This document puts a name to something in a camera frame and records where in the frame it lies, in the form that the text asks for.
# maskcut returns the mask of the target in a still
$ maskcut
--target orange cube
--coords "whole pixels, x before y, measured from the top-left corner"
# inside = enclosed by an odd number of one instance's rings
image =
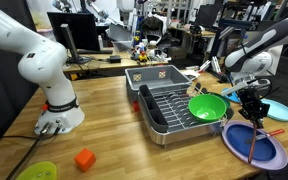
[[[95,155],[92,151],[84,148],[77,156],[74,158],[78,167],[86,172],[96,161]]]

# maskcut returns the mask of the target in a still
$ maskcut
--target white cup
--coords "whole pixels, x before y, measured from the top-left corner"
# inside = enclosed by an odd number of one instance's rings
[[[148,44],[148,39],[142,39],[142,43],[144,44],[144,46],[147,46],[147,44]]]
[[[156,48],[156,41],[150,41],[150,49],[155,49]]]

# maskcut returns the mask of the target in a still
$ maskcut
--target dish rack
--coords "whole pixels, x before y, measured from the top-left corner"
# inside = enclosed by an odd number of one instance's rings
[[[224,119],[203,123],[189,111],[191,96],[188,84],[149,89],[146,85],[139,88],[139,107],[151,139],[159,145],[206,135],[222,130]]]
[[[139,87],[144,84],[148,88],[157,88],[192,83],[174,65],[125,69],[125,75],[127,95],[131,103],[137,101]]]

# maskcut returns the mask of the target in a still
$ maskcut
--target wooden table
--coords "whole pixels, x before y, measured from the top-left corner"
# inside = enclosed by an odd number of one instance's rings
[[[201,34],[192,34],[190,32],[190,30],[185,29],[185,28],[174,28],[174,27],[170,27],[170,29],[175,29],[178,31],[182,31],[185,32],[185,36],[188,36],[191,40],[189,42],[182,42],[182,46],[185,49],[188,49],[188,52],[191,52],[194,46],[194,42],[196,41],[197,37],[202,37],[207,39],[207,48],[206,48],[206,52],[211,51],[213,43],[214,43],[214,39],[215,39],[215,33],[214,32],[210,32],[210,31],[202,31]]]
[[[121,57],[121,63],[109,63],[105,60],[112,55],[119,55]],[[72,64],[69,67],[64,67],[64,73],[73,73],[73,72],[80,72],[84,70],[98,70],[98,69],[117,69],[117,68],[129,68],[129,67],[136,67],[139,66],[135,60],[131,59],[131,55],[128,52],[116,52],[113,50],[112,54],[83,54],[81,56],[91,57],[93,60],[81,64],[81,67],[77,64]],[[167,64],[168,62],[157,62],[152,61],[153,65],[158,64]]]
[[[198,81],[209,91],[220,92],[227,84],[215,82],[207,73]],[[69,134],[44,140],[19,169],[40,161],[56,164],[58,179],[242,179],[261,170],[242,162],[223,144],[221,136],[202,136],[173,144],[166,149],[149,137],[140,112],[131,107],[125,76],[74,81],[73,87],[86,118]],[[6,135],[34,136],[33,128],[45,96],[39,89],[14,121]],[[232,107],[239,109],[238,104]],[[233,120],[243,118],[236,113]],[[276,136],[288,153],[288,122],[265,118],[267,131]],[[8,138],[0,141],[0,179],[5,179],[33,144],[32,140]],[[85,173],[74,157],[88,148],[97,161]]]

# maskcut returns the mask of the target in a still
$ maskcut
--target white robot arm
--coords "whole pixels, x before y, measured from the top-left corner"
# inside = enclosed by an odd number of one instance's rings
[[[268,70],[276,60],[274,58],[279,58],[274,56],[274,51],[265,51],[283,44],[288,44],[288,18],[259,33],[225,59],[233,87],[222,95],[236,92],[243,107],[239,112],[256,123],[258,128],[263,128],[261,121],[267,115],[269,105],[261,102],[257,89],[269,81],[258,81],[255,76]]]
[[[226,57],[225,66],[231,72],[233,84],[252,80],[255,75],[268,70],[274,61],[274,51],[264,51],[284,44],[288,44],[288,18],[259,33]]]
[[[94,11],[102,18],[101,21],[105,21],[106,18],[108,18],[109,14],[107,10],[100,10],[99,7],[97,7],[97,5],[94,3],[93,0],[87,0],[87,3],[89,6],[91,6]]]
[[[120,10],[120,16],[124,25],[129,24],[129,15],[134,10],[134,0],[116,0],[117,8]]]
[[[67,58],[64,46],[27,29],[0,10],[0,49],[22,54],[20,74],[37,83],[46,95],[48,108],[38,119],[37,134],[46,123],[53,124],[48,133],[59,126],[59,133],[68,133],[84,120],[72,84],[62,71]]]

